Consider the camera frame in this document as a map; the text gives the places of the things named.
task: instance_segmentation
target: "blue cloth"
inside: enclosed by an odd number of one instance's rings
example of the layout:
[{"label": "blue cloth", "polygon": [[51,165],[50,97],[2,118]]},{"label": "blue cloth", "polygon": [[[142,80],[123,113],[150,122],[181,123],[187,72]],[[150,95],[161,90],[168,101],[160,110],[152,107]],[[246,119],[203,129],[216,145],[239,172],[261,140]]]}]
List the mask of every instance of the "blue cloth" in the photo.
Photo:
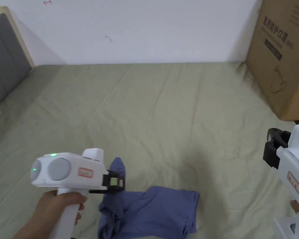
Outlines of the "blue cloth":
[{"label": "blue cloth", "polygon": [[[114,159],[110,170],[125,177],[125,167],[120,158]],[[98,238],[157,236],[185,239],[196,232],[198,200],[198,192],[156,186],[146,192],[106,194],[99,205]]]}]

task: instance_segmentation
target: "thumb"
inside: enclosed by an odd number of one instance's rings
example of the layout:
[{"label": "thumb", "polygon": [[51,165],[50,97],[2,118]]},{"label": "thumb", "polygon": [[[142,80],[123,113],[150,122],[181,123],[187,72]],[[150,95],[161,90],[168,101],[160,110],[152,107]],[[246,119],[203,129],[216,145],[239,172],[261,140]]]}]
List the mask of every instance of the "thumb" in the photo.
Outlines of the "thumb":
[{"label": "thumb", "polygon": [[65,207],[73,204],[83,204],[87,200],[87,197],[81,195],[79,192],[67,192],[58,195],[57,198]]}]

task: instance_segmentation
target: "black label on box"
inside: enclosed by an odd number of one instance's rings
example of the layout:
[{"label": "black label on box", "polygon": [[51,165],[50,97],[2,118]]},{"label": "black label on box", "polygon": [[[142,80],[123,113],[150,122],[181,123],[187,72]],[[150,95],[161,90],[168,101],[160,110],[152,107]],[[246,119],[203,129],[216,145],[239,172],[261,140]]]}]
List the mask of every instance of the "black label on box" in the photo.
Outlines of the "black label on box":
[{"label": "black label on box", "polygon": [[280,61],[282,58],[282,54],[270,43],[270,41],[265,40],[265,45],[268,47],[268,49],[274,54],[275,57]]}]

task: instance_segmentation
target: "red marking on wall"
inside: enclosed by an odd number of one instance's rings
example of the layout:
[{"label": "red marking on wall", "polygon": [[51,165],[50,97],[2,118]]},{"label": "red marking on wall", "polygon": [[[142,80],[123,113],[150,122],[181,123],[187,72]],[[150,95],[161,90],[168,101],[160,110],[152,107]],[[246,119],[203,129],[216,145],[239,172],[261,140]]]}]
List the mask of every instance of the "red marking on wall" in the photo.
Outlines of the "red marking on wall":
[{"label": "red marking on wall", "polygon": [[47,3],[51,3],[51,4],[52,4],[51,0],[48,1],[48,2],[44,1],[43,3],[44,3],[45,5],[47,5]]}]

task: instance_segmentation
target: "mattress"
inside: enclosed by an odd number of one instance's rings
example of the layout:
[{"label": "mattress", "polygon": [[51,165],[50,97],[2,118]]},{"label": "mattress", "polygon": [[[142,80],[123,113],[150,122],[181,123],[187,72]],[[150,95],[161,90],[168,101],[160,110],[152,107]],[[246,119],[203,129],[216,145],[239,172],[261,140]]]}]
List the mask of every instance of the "mattress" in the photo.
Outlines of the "mattress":
[{"label": "mattress", "polygon": [[[280,121],[243,63],[39,66],[0,104],[0,239],[26,223],[46,188],[33,161],[52,152],[121,157],[126,189],[198,191],[190,238],[274,238],[273,217],[290,216],[291,195],[263,160]],[[91,194],[76,238],[97,238]]]}]

